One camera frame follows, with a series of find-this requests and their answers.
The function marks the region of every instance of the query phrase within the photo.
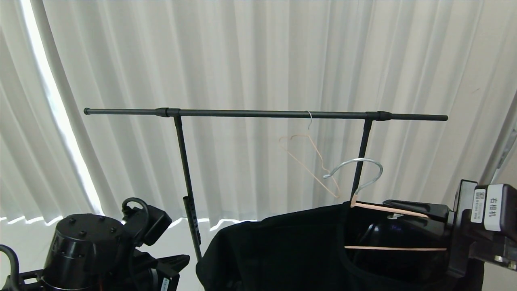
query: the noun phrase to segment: clothes hanger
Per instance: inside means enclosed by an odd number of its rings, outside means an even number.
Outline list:
[[[309,123],[309,126],[307,127],[307,131],[309,131],[309,129],[311,128],[311,124],[312,124],[312,114],[310,111],[307,110],[307,112],[309,113],[309,116],[311,117],[311,121]],[[305,170],[307,170],[307,172],[309,172],[309,174],[311,174],[311,176],[316,179],[316,181],[318,181],[318,183],[323,186],[323,188],[325,188],[325,190],[327,192],[329,192],[330,194],[332,194],[332,196],[334,196],[335,198],[339,198],[339,194],[341,193],[341,190],[339,189],[339,185],[337,183],[337,181],[335,180],[334,177],[332,177],[332,180],[334,182],[334,185],[336,185],[336,188],[338,189],[338,194],[335,194],[334,192],[332,192],[325,184],[323,184],[323,182],[318,179],[316,177],[316,175],[314,175],[313,172],[311,172],[311,170],[309,170],[309,168],[304,164],[302,163],[299,159],[297,159],[286,147],[284,147],[282,144],[281,144],[281,141],[282,139],[286,139],[288,138],[289,140],[292,140],[294,137],[305,137],[305,138],[308,138],[312,144],[312,147],[314,148],[314,150],[316,151],[316,153],[318,153],[318,157],[320,158],[320,161],[321,161],[321,165],[322,165],[322,169],[324,171],[326,171],[327,173],[330,173],[330,171],[325,168],[325,166],[323,165],[323,157],[320,153],[320,151],[318,150],[318,148],[316,147],[316,144],[314,143],[314,141],[312,140],[312,137],[310,136],[310,134],[306,134],[306,135],[301,135],[301,134],[297,134],[297,135],[291,135],[290,137],[288,136],[282,136],[278,139],[278,144],[279,144],[279,147],[283,150],[285,150],[287,152],[288,155],[290,155],[295,161],[297,161],[301,166],[303,166],[305,168]]]
[[[332,175],[334,175],[334,173],[336,173],[336,171],[339,170],[344,165],[347,165],[350,163],[356,163],[356,162],[374,163],[375,165],[377,165],[377,167],[379,167],[379,173],[372,180],[357,187],[357,189],[354,191],[354,195],[352,196],[352,199],[350,201],[350,208],[357,206],[357,207],[367,208],[367,209],[372,209],[372,210],[385,211],[385,212],[390,212],[390,213],[398,213],[398,214],[404,214],[404,215],[411,215],[411,216],[417,216],[417,217],[429,219],[429,216],[422,214],[422,213],[418,213],[418,212],[357,202],[357,197],[358,197],[359,191],[361,191],[362,189],[366,188],[367,186],[375,183],[383,174],[382,164],[373,159],[360,157],[360,158],[354,158],[349,161],[343,162],[339,166],[334,168],[329,174],[324,175],[323,179],[328,179],[328,178],[332,177]],[[390,247],[384,247],[384,246],[362,246],[362,245],[346,245],[345,248],[346,249],[359,249],[359,250],[387,250],[387,251],[446,251],[447,250],[447,248],[390,248]]]

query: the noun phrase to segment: white floor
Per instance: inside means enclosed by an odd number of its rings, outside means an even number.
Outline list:
[[[218,229],[229,224],[231,223],[224,223]],[[21,272],[40,269],[45,262],[54,228],[55,224],[45,226],[43,222],[25,224],[21,221],[8,225],[7,221],[4,220],[0,223],[0,242],[16,251],[20,260]],[[217,231],[209,231],[208,223],[200,223],[200,231],[202,252],[204,252]],[[176,254],[190,255],[190,264],[180,273],[178,291],[203,290],[195,274],[196,259],[186,220],[182,220],[173,228],[168,229],[155,245],[144,246],[141,249],[154,257]],[[2,255],[0,257],[0,287],[3,286],[8,274],[9,260],[5,255]],[[485,264],[483,290],[516,290],[516,286],[517,273]]]

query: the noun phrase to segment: vertical pole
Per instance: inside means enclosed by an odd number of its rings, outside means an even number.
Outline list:
[[[361,146],[359,147],[359,156],[364,157],[366,154],[366,147],[368,145],[368,138],[370,137],[370,130],[372,129],[373,120],[364,120],[364,127],[362,129],[362,138],[361,138]],[[362,162],[358,162],[356,166],[356,172],[354,175],[354,184],[352,186],[352,193],[350,194],[350,199],[354,195],[354,192],[359,187],[359,180],[361,179],[362,172]]]
[[[187,186],[187,197],[183,198],[187,220],[189,222],[190,235],[194,243],[196,258],[201,259],[201,234],[197,225],[197,217],[194,205],[194,194],[192,193],[192,182],[190,180],[189,162],[187,161],[187,149],[185,147],[185,137],[183,136],[183,125],[179,111],[174,116],[174,124],[176,125],[176,135],[178,136],[179,153],[181,155],[181,165],[183,166],[183,174],[185,176],[185,185]]]

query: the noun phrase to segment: curtain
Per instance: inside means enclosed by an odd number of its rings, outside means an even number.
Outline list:
[[[172,119],[90,108],[376,111],[447,122],[373,125],[385,168],[363,201],[452,205],[481,178],[517,90],[516,2],[35,2],[45,49],[104,212],[136,196],[184,215]],[[358,154],[362,121],[184,118],[198,217],[264,217],[348,200],[355,166],[324,187],[279,146],[310,133],[332,169]],[[317,177],[307,138],[282,146]],[[365,165],[361,182],[375,176]]]
[[[0,215],[91,212],[48,103],[19,2],[0,2]]]

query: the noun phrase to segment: qr code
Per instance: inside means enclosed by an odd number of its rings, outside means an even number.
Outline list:
[[[484,192],[476,192],[476,199],[484,199]]]

